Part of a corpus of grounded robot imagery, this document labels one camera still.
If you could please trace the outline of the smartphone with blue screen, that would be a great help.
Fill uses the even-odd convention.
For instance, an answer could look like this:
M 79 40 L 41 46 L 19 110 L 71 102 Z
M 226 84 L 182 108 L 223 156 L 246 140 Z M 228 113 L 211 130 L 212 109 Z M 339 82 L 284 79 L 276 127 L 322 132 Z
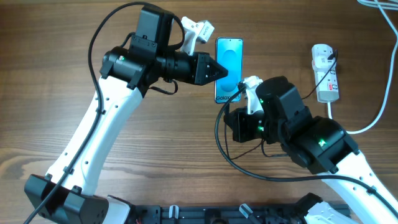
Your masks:
M 243 73 L 243 39 L 219 37 L 216 40 L 216 61 L 228 71 L 228 75 L 215 81 L 215 103 L 226 103 L 238 92 Z

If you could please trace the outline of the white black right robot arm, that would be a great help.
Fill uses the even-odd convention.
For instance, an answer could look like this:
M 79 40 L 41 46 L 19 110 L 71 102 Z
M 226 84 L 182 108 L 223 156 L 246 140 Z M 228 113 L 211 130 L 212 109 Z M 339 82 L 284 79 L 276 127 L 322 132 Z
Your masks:
M 363 223 L 397 223 L 397 200 L 370 168 L 358 144 L 336 121 L 313 117 L 286 77 L 251 76 L 238 83 L 238 91 L 246 95 L 247 106 L 218 114 L 232 129 L 234 141 L 279 143 L 293 163 L 311 173 L 290 181 L 323 181 Z

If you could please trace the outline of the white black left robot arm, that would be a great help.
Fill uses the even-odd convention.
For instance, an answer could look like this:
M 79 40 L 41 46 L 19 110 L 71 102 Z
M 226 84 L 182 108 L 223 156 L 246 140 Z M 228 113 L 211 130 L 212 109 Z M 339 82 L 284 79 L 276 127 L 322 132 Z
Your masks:
M 45 175 L 32 174 L 24 190 L 33 216 L 56 223 L 138 223 L 137 208 L 117 197 L 95 194 L 104 162 L 124 124 L 148 90 L 163 79 L 203 86 L 227 76 L 208 53 L 197 52 L 214 31 L 148 2 L 137 29 L 105 53 L 95 94 L 81 123 Z

